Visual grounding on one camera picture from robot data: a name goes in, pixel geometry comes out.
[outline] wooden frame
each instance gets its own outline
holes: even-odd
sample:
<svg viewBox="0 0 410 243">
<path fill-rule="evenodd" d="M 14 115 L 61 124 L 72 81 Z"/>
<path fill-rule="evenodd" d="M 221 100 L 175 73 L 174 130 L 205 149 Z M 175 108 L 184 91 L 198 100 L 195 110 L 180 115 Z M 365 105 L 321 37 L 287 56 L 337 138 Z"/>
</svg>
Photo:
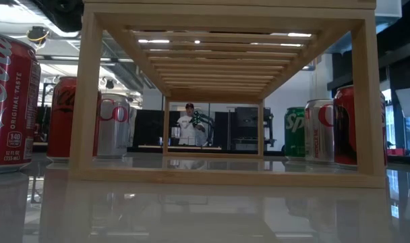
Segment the wooden frame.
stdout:
<svg viewBox="0 0 410 243">
<path fill-rule="evenodd" d="M 81 95 L 75 102 L 71 177 L 162 183 L 385 187 L 384 154 L 382 144 L 377 142 L 382 140 L 382 126 L 374 31 L 375 0 L 84 2 L 77 87 Z M 358 173 L 337 175 L 92 168 L 94 121 L 88 118 L 95 113 L 98 54 L 103 30 L 112 35 L 165 95 L 167 101 L 256 104 L 259 106 L 259 123 L 263 123 L 261 107 L 264 99 L 351 31 Z M 149 33 L 143 30 L 167 32 Z M 312 35 L 269 35 L 290 32 Z M 147 40 L 139 43 L 141 38 Z M 159 38 L 167 38 L 172 42 L 167 45 L 163 43 L 160 48 L 162 51 L 156 51 L 158 45 L 150 41 Z M 192 41 L 202 41 L 203 45 L 198 46 Z M 165 105 L 166 124 L 169 122 L 168 110 L 169 102 Z M 168 128 L 165 126 L 165 141 L 169 137 Z M 261 126 L 258 126 L 258 133 L 263 138 Z M 254 157 L 262 156 L 263 143 L 259 144 L 259 148 L 259 153 Z M 164 145 L 164 149 L 165 155 L 171 155 L 167 145 Z M 218 154 L 194 156 L 237 157 Z"/>
</svg>

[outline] green sprite can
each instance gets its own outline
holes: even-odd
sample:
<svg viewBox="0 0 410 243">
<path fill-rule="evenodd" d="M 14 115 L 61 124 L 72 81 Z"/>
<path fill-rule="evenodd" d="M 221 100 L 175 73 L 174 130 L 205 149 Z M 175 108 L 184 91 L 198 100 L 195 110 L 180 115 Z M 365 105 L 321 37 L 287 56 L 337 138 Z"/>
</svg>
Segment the green sprite can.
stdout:
<svg viewBox="0 0 410 243">
<path fill-rule="evenodd" d="M 285 155 L 292 160 L 303 160 L 304 145 L 304 107 L 290 107 L 285 114 Z"/>
</svg>

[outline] cap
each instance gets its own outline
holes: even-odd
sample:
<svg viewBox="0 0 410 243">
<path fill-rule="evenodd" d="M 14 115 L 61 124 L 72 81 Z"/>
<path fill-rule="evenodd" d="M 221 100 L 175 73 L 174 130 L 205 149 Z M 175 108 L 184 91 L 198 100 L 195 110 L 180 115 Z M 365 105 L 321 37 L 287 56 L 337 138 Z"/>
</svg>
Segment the cap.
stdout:
<svg viewBox="0 0 410 243">
<path fill-rule="evenodd" d="M 194 109 L 194 105 L 193 105 L 192 103 L 187 103 L 187 104 L 185 105 L 185 108 L 192 108 L 192 109 Z"/>
</svg>

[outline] white shirt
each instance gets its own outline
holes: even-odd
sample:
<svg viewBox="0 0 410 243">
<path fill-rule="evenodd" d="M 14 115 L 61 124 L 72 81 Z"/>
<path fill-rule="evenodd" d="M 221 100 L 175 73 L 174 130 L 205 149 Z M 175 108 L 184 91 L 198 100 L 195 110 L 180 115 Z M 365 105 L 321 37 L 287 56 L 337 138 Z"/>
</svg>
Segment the white shirt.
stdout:
<svg viewBox="0 0 410 243">
<path fill-rule="evenodd" d="M 178 119 L 179 126 L 181 127 L 181 137 L 179 144 L 196 145 L 196 129 L 193 124 L 190 123 L 192 117 L 184 115 Z"/>
</svg>

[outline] person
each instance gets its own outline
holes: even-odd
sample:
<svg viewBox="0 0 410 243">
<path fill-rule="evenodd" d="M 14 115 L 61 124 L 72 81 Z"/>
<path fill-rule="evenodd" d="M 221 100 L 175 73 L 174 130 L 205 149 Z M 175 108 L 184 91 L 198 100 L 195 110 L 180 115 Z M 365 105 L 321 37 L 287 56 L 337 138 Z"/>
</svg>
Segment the person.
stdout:
<svg viewBox="0 0 410 243">
<path fill-rule="evenodd" d="M 196 145 L 196 130 L 205 132 L 205 127 L 202 123 L 193 125 L 193 123 L 190 122 L 194 115 L 194 105 L 192 103 L 185 105 L 185 112 L 187 115 L 178 119 L 178 124 L 181 128 L 179 144 Z"/>
</svg>

